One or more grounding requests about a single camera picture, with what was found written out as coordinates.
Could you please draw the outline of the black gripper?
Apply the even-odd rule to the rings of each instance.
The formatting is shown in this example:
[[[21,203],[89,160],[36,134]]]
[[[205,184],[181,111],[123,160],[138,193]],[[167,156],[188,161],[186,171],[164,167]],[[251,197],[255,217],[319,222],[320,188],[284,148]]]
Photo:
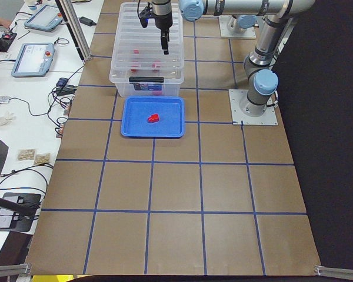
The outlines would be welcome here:
[[[164,55],[168,55],[169,28],[172,26],[172,12],[166,15],[157,15],[150,6],[146,6],[139,14],[139,20],[143,28],[148,26],[149,19],[154,19],[156,27],[161,30],[161,48]]]

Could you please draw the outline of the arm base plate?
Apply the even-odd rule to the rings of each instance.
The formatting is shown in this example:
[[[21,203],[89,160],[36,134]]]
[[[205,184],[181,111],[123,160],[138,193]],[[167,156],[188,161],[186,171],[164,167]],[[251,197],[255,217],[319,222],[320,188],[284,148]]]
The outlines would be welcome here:
[[[221,15],[219,16],[221,37],[253,40],[256,38],[254,30],[256,23],[255,15]]]
[[[269,98],[265,105],[254,105],[247,99],[247,89],[230,89],[229,102],[233,125],[278,126],[275,106]]]

